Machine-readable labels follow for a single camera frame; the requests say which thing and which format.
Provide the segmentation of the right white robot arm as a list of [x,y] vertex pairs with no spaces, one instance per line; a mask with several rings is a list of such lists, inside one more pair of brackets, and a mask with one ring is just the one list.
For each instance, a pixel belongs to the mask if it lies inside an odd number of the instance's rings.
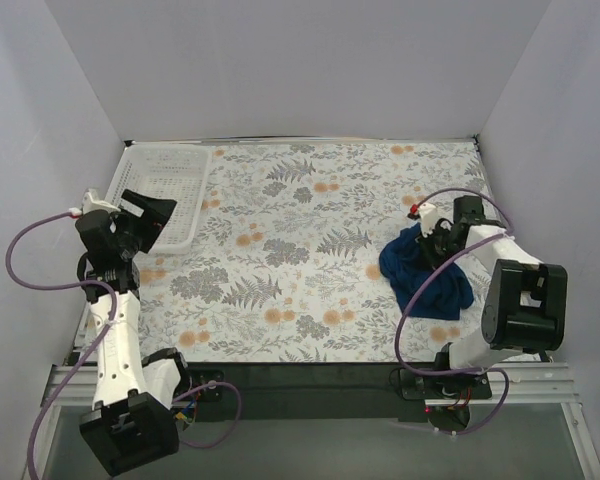
[[491,274],[480,327],[436,354],[434,389],[455,397],[469,384],[466,370],[481,372],[520,354],[555,351],[563,342],[568,274],[523,250],[505,224],[489,219],[483,199],[464,195],[453,202],[453,218],[423,202],[409,217],[420,224],[420,252],[432,267],[472,253]]

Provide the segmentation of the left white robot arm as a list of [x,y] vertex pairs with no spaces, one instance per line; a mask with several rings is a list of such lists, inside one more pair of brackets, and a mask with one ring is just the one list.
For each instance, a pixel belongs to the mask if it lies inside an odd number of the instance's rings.
[[193,377],[175,348],[141,355],[134,262],[137,253],[151,250],[176,205],[124,190],[114,206],[89,189],[75,223],[86,249],[79,279],[99,338],[96,391],[80,433],[111,477],[179,448],[172,404],[191,392]]

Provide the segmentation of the blue t shirt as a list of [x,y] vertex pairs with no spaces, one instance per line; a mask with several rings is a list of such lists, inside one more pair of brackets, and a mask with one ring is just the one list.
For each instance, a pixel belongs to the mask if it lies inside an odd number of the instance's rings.
[[[379,255],[380,272],[389,281],[401,311],[434,271],[421,258],[417,243],[419,236],[419,224],[405,228]],[[452,264],[420,295],[411,315],[457,321],[461,311],[471,307],[474,299],[466,274],[458,265]]]

